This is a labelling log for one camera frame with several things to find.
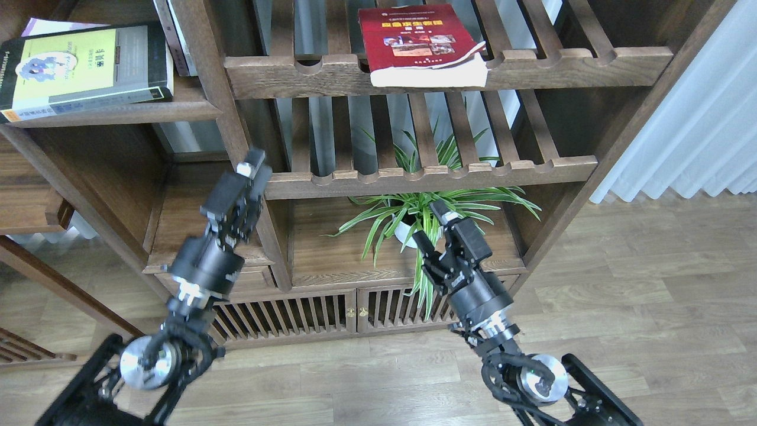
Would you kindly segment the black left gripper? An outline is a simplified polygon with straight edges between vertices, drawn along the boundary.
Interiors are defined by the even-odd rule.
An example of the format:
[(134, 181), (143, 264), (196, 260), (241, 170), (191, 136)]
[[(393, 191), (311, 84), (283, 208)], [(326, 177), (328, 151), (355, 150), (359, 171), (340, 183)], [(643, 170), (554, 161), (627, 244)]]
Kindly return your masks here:
[(262, 197), (272, 169), (265, 151), (250, 148), (236, 171), (224, 172), (200, 213), (208, 219), (205, 234), (188, 237), (169, 267), (179, 284), (176, 299), (229, 299), (244, 264), (234, 253), (247, 242), (261, 213)]

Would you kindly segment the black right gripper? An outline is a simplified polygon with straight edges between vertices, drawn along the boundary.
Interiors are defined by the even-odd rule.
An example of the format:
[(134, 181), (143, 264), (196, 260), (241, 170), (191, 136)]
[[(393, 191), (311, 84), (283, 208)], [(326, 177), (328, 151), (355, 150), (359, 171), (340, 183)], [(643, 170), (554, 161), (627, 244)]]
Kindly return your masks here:
[(484, 234), (470, 217), (462, 218), (443, 200), (430, 204), (443, 226), (445, 251), (439, 253), (423, 230), (413, 239), (423, 261), (423, 272), (447, 302), (466, 331), (504, 332), (512, 322), (507, 310), (513, 304), (502, 281), (482, 270), (480, 262), (492, 256)]

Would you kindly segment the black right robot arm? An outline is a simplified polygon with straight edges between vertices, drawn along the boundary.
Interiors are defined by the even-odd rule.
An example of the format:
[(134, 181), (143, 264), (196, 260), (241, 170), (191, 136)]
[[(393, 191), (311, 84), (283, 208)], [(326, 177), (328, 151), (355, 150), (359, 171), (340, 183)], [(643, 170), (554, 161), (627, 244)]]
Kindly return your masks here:
[(481, 377), (493, 397), (524, 425), (641, 425), (574, 355), (557, 359), (521, 351), (515, 340), (519, 327), (507, 317), (513, 299), (497, 275), (481, 267), (492, 254), (482, 232), (444, 201), (433, 202), (432, 211), (446, 245), (439, 253), (424, 232), (414, 233), (423, 271), (458, 318), (451, 331), (481, 357)]

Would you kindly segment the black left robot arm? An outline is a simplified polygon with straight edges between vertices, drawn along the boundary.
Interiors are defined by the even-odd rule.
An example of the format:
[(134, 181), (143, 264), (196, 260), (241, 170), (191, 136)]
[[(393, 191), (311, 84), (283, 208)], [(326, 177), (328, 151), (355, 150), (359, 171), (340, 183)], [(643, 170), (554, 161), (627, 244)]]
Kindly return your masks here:
[[(178, 291), (167, 302), (160, 331), (124, 343), (108, 336), (36, 421), (38, 425), (163, 425), (189, 383), (225, 354), (208, 333), (214, 305), (229, 295), (244, 265), (235, 253), (247, 242), (262, 210), (272, 170), (262, 149), (251, 148), (235, 172), (225, 172), (201, 205), (205, 232), (188, 237), (168, 272)], [(148, 415), (120, 410), (122, 385), (164, 389)]]

